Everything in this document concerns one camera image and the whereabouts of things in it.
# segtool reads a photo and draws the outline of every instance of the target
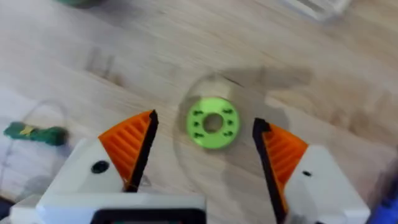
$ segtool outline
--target green spool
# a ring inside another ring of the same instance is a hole
[[[210,117],[221,118],[221,127],[209,130]],[[198,145],[207,149],[219,149],[230,144],[240,128],[239,114],[227,100],[218,97],[203,98],[196,102],[187,114],[188,135]]]

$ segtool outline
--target orange gripper pad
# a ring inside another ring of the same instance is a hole
[[[112,163],[118,170],[125,189],[131,184],[138,185],[141,179],[144,168],[137,164],[144,163],[143,166],[146,165],[149,148],[154,138],[153,136],[149,147],[145,147],[145,139],[151,127],[151,122],[156,122],[157,127],[156,112],[146,111],[115,125],[98,136]],[[137,183],[131,183],[132,179],[134,179],[133,172],[136,167],[142,168],[142,170],[138,171],[141,175],[139,175]]]
[[[285,185],[307,150],[308,144],[278,126],[269,125],[271,131],[263,132],[262,138],[266,145],[278,191],[284,199]]]

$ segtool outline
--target green 3d printed part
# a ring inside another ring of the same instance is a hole
[[[212,122],[220,125],[212,128]],[[230,144],[238,134],[239,127],[236,108],[229,101],[218,97],[199,100],[187,115],[188,135],[207,149],[219,149]]]
[[[61,146],[66,143],[68,131],[61,127],[39,129],[22,122],[12,122],[4,135],[12,139],[45,142],[51,146]]]

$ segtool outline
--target black screw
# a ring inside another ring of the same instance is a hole
[[[306,175],[307,177],[311,177],[312,174],[309,171],[303,171],[303,174]]]
[[[199,115],[199,114],[203,114],[203,111],[193,111],[194,116]]]
[[[94,165],[91,167],[91,172],[93,174],[101,174],[108,170],[109,168],[109,163],[106,161],[98,161],[94,163]]]
[[[203,138],[203,137],[205,137],[205,135],[200,134],[200,133],[195,133],[193,137],[195,137],[195,138]]]
[[[234,111],[232,109],[223,109],[223,113],[232,114]]]

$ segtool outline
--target wooden table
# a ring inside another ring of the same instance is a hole
[[[66,107],[69,147],[14,142],[1,195],[42,194],[73,145],[156,109],[159,130],[142,191],[204,194],[210,223],[272,223],[254,117],[329,148],[371,206],[396,164],[398,3],[354,1],[317,24],[272,0],[112,0],[78,10],[0,1],[0,126],[50,99]],[[217,95],[243,122],[211,153],[185,134],[186,109]],[[30,124],[63,124],[41,106]],[[0,137],[1,158],[10,140]]]

